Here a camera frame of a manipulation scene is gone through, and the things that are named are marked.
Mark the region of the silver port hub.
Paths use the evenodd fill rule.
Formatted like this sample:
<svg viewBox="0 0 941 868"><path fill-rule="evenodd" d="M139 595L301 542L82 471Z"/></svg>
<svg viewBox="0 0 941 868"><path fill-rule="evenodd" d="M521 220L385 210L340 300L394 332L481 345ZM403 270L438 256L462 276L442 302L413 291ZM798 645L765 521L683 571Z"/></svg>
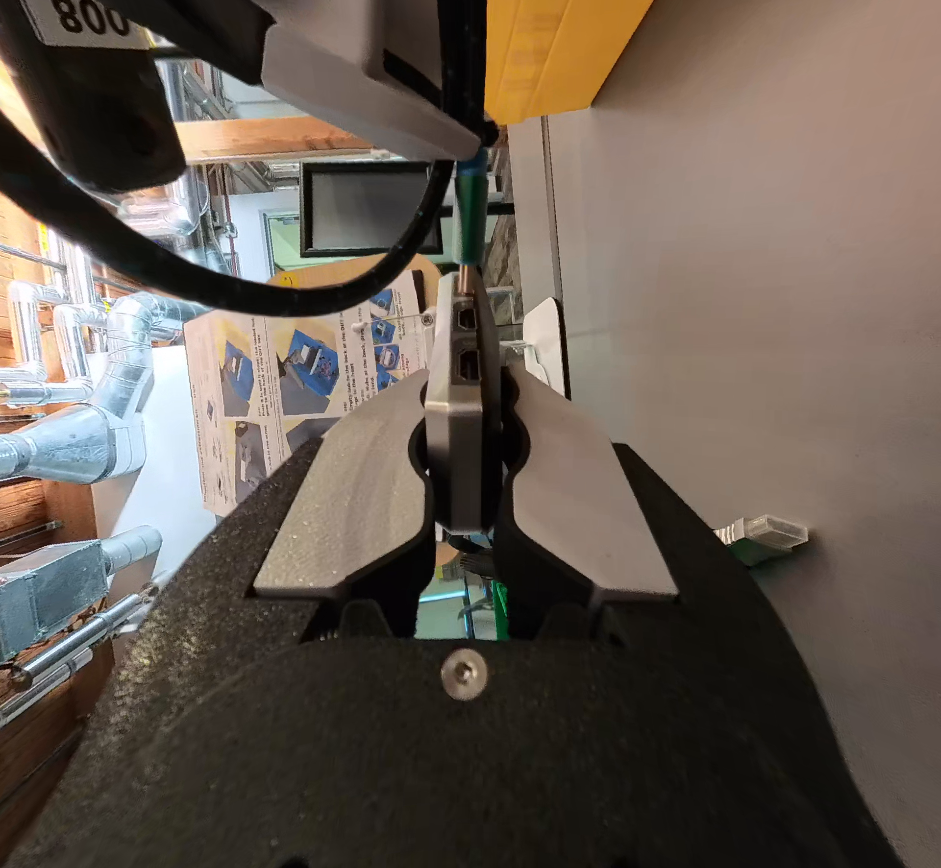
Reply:
<svg viewBox="0 0 941 868"><path fill-rule="evenodd" d="M502 486L500 345L483 278L441 278L424 420L436 520L452 534L492 529Z"/></svg>

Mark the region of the braided hdmi cable green plugs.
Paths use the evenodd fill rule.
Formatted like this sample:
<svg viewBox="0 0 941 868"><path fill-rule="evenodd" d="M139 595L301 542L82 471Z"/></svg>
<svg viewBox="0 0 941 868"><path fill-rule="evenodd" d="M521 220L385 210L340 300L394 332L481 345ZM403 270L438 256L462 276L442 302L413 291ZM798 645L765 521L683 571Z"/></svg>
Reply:
<svg viewBox="0 0 941 868"><path fill-rule="evenodd" d="M488 119L488 142L483 147L491 145L495 137L496 125ZM405 270L437 222L454 167L468 161L417 162L430 165L427 188L404 233L381 262L338 285L279 288L215 273L181 260L139 235L101 203L100 196L106 193L84 188L68 176L46 145L45 151L37 149L2 115L2 194L22 210L63 233L95 260L147 288L191 299L210 309L271 318L319 317L346 310L369 299Z"/></svg>

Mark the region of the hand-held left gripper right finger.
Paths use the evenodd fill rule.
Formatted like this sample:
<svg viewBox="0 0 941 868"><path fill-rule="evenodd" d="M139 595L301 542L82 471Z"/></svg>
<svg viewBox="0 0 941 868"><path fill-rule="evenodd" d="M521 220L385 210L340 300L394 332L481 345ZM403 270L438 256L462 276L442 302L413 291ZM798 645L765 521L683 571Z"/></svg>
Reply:
<svg viewBox="0 0 941 868"><path fill-rule="evenodd" d="M522 603L674 600L610 439L521 365L504 371L503 386L500 582Z"/></svg>

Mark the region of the green plastic bin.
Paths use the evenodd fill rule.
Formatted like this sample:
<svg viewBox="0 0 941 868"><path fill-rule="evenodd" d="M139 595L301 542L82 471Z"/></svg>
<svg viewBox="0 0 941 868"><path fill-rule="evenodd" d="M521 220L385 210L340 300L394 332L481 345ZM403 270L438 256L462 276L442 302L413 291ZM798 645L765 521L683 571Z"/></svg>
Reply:
<svg viewBox="0 0 941 868"><path fill-rule="evenodd" d="M726 547L732 552L735 558L748 569L753 569L759 565L771 563L796 553L795 549L775 549L767 545L760 545L749 539L743 539L733 545L727 545ZM510 635L507 589L496 579L491 581L490 588L495 613L497 640L508 640L510 639Z"/></svg>

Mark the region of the silver ventilation duct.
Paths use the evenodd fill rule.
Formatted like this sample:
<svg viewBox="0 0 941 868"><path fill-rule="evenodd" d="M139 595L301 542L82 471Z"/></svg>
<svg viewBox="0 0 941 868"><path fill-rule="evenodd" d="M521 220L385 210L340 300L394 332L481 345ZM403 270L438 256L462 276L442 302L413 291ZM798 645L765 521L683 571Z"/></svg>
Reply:
<svg viewBox="0 0 941 868"><path fill-rule="evenodd" d="M26 477L94 484L140 470L146 462L145 425L140 413L153 379L154 342L170 342L205 306L138 291L120 298L108 313L54 309L56 336L65 348L64 383L2 384L6 404L68 407L1 437L2 479ZM107 357L97 384L78 354L81 327L99 326Z"/></svg>
<svg viewBox="0 0 941 868"><path fill-rule="evenodd" d="M1 661L67 627L98 603L118 571L162 547L162 535L141 526L107 539L46 545L1 570Z"/></svg>

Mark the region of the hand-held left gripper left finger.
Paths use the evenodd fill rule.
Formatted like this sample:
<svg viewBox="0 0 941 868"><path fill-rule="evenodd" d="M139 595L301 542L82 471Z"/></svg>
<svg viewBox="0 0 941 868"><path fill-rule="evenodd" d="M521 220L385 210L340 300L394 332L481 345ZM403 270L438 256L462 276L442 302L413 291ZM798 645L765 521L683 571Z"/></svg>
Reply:
<svg viewBox="0 0 941 868"><path fill-rule="evenodd" d="M360 404L324 436L255 577L270 598L333 598L410 554L430 556L433 496L418 443L426 376Z"/></svg>

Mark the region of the yellow plastic bin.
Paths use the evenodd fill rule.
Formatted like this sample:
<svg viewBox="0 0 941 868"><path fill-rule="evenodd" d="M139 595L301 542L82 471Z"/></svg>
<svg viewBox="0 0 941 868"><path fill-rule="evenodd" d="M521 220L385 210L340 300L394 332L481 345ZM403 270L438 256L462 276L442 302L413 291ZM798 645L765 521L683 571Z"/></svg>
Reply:
<svg viewBox="0 0 941 868"><path fill-rule="evenodd" d="M485 107L500 125L588 108L654 0L488 0Z"/></svg>

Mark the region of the instruction sheet on stand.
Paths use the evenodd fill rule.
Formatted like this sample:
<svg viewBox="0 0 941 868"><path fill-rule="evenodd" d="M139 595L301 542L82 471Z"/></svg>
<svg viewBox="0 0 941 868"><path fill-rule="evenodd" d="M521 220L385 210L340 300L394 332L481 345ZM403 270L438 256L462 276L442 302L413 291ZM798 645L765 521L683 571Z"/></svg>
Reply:
<svg viewBox="0 0 941 868"><path fill-rule="evenodd" d="M383 260L383 254L361 256L352 259L305 260L297 268L280 271L266 283L276 287L310 289L338 285L364 274L371 267ZM420 272L422 275L423 302L428 308L438 302L441 272L437 265L422 254L416 254L406 265L406 271Z"/></svg>

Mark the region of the printed instruction sheet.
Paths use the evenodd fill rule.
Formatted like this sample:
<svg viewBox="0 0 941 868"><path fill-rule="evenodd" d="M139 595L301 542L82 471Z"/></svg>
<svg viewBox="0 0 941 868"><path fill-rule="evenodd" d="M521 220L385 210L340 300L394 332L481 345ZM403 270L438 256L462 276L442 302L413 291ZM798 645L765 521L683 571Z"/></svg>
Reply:
<svg viewBox="0 0 941 868"><path fill-rule="evenodd" d="M308 440L426 368L429 297L422 271L410 269L337 314L276 319L213 310L187 321L204 507L226 516Z"/></svg>

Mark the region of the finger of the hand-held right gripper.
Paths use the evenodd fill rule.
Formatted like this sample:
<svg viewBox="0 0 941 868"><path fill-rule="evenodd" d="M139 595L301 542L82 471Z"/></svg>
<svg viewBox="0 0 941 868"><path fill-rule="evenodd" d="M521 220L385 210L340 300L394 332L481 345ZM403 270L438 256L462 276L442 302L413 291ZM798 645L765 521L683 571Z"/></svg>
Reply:
<svg viewBox="0 0 941 868"><path fill-rule="evenodd" d="M463 163L488 142L488 0L248 0L260 69L226 71L414 161Z"/></svg>

